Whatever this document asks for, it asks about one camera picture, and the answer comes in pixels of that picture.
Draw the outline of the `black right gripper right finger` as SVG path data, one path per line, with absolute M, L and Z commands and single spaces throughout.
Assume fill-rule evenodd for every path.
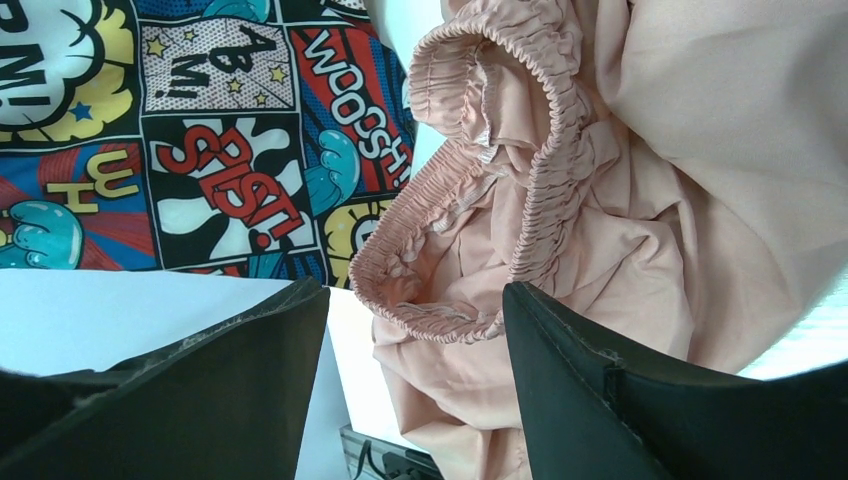
M 774 380 L 703 368 L 508 284 L 503 314 L 536 479 L 843 479 L 847 366 Z

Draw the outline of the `pink shorts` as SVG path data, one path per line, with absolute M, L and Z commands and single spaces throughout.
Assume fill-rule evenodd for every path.
M 736 373 L 847 262 L 843 1 L 445 1 L 408 69 L 445 139 L 351 267 L 403 437 L 529 479 L 501 294 Z

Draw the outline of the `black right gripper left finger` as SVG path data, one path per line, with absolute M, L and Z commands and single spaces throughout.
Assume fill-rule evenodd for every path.
M 330 291 L 298 280 L 103 370 L 1 375 L 5 479 L 291 479 Z

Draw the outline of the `colourful comic print shorts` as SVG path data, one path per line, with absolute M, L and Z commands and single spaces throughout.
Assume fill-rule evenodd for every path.
M 360 1 L 5 1 L 1 264 L 345 288 L 406 86 Z

